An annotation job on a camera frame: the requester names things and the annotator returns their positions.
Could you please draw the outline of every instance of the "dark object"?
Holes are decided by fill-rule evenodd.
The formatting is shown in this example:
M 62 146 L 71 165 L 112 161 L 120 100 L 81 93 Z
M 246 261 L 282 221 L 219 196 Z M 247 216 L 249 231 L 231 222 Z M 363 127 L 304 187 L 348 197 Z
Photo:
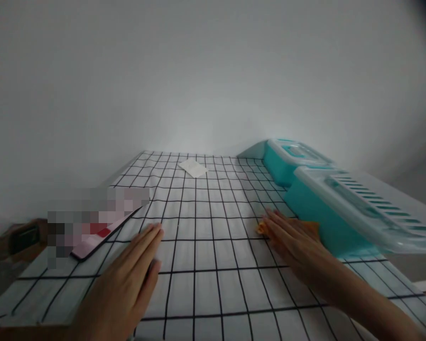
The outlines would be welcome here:
M 9 254 L 14 255 L 32 245 L 39 244 L 40 238 L 39 226 L 36 224 L 16 231 L 9 238 Z

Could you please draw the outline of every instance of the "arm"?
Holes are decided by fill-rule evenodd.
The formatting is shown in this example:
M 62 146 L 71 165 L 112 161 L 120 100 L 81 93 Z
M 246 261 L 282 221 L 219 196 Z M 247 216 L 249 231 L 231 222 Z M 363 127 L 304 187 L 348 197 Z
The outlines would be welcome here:
M 267 211 L 272 246 L 294 274 L 329 304 L 359 322 L 379 340 L 425 340 L 415 323 L 331 255 L 319 236 L 297 221 Z

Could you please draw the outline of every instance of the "white tablecloth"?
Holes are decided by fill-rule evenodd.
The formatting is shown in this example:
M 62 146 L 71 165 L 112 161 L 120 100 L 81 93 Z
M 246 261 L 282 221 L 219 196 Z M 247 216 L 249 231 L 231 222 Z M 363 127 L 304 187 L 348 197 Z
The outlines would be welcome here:
M 193 179 L 177 164 L 209 170 Z M 113 187 L 150 188 L 142 207 L 87 261 L 47 269 L 43 252 L 0 297 L 0 326 L 67 324 L 130 239 L 162 222 L 162 269 L 135 336 L 166 340 L 372 340 L 301 283 L 255 233 L 264 207 L 294 216 L 262 160 L 144 152 Z M 426 297 L 382 256 L 341 260 L 426 331 Z

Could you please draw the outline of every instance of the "plastic lid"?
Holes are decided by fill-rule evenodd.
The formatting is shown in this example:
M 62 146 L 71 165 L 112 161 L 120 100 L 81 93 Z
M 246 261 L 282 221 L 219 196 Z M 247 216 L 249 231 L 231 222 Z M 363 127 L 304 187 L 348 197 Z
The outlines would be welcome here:
M 299 167 L 295 176 L 379 248 L 426 252 L 426 205 L 421 202 L 364 172 Z
M 328 167 L 333 161 L 297 141 L 270 139 L 268 145 L 286 162 L 295 166 Z

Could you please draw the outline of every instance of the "teal storage box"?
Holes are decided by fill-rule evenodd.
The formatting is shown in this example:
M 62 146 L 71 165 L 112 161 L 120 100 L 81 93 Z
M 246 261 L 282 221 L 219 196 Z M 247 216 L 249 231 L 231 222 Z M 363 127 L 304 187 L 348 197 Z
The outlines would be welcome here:
M 426 253 L 426 205 L 363 172 L 299 167 L 284 200 L 336 257 Z
M 296 141 L 270 139 L 265 145 L 264 164 L 276 185 L 290 187 L 299 166 L 334 168 L 334 162 L 309 146 Z

